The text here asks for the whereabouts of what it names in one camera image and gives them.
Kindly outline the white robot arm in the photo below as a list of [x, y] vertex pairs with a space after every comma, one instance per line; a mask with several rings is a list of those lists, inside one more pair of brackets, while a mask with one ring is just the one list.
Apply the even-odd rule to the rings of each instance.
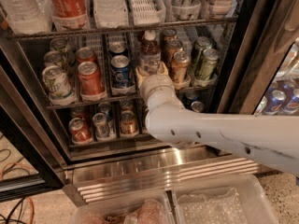
[[151, 136], [175, 148], [208, 145], [299, 176], [298, 117], [196, 113], [177, 98], [165, 67], [154, 75], [135, 72]]

